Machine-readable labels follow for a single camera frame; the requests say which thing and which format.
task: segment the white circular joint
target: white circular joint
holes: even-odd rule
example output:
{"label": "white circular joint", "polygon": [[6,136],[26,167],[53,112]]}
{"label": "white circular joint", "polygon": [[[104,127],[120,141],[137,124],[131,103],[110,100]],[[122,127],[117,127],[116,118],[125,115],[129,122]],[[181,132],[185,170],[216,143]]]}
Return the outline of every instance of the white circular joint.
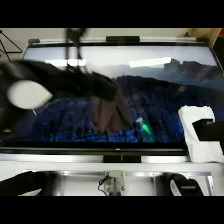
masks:
{"label": "white circular joint", "polygon": [[46,88],[30,80],[13,83],[7,91],[7,96],[14,106],[26,110],[41,107],[52,98]]}

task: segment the black frame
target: black frame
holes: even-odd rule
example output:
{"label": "black frame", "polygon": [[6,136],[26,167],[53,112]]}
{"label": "black frame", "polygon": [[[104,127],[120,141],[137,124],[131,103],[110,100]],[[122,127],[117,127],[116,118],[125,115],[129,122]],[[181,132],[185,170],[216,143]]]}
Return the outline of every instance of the black frame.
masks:
{"label": "black frame", "polygon": [[[29,48],[72,47],[72,43],[32,43]],[[96,42],[82,43],[81,46],[202,46],[208,47],[223,73],[215,52],[208,43],[195,42]],[[40,143],[40,142],[8,142],[1,147],[2,153],[46,154],[46,155],[114,155],[114,156],[186,156],[188,150],[182,143]]]}

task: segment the wire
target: wire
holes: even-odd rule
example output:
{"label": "wire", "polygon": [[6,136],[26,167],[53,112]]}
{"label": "wire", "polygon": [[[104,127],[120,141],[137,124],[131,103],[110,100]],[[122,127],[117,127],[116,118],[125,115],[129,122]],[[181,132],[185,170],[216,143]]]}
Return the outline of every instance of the wire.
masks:
{"label": "wire", "polygon": [[98,190],[101,191],[101,192],[103,192],[103,193],[105,194],[105,196],[107,196],[107,194],[106,194],[105,191],[103,191],[103,190],[100,189],[100,186],[101,186],[105,181],[107,181],[108,179],[110,179],[110,177],[109,177],[109,176],[105,176],[102,180],[99,181],[99,186],[98,186]]}

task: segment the black mount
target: black mount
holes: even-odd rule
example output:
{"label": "black mount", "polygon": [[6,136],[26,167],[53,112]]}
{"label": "black mount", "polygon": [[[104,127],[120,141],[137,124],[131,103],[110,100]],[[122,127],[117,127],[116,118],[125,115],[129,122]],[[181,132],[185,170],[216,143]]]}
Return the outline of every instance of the black mount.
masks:
{"label": "black mount", "polygon": [[8,39],[14,46],[16,46],[17,49],[19,49],[19,51],[6,51],[4,45],[3,45],[2,41],[1,41],[1,38],[0,38],[0,44],[2,45],[2,48],[3,48],[3,50],[0,49],[0,51],[6,54],[6,56],[7,56],[7,58],[8,58],[9,61],[11,61],[11,60],[10,60],[8,54],[16,54],[16,53],[22,53],[22,52],[23,52],[23,51],[22,51],[22,50],[21,50],[21,49],[20,49],[20,48],[19,48],[19,47],[12,41],[12,40],[10,40],[10,39],[3,33],[2,30],[0,30],[0,34],[2,34],[2,35],[3,35],[6,39]]}

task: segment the wall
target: wall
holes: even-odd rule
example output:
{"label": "wall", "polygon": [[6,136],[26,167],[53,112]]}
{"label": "wall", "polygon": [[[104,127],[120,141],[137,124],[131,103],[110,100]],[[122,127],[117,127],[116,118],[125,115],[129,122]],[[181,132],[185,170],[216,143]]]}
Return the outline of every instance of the wall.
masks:
{"label": "wall", "polygon": [[[177,37],[183,35],[188,28],[91,28],[87,37],[131,36],[142,37]],[[15,42],[21,49],[24,49],[28,39],[31,38],[63,38],[64,28],[0,28],[4,34]],[[16,48],[4,37],[0,36],[7,51],[14,51]],[[10,54],[10,58],[20,58],[21,54]]]}

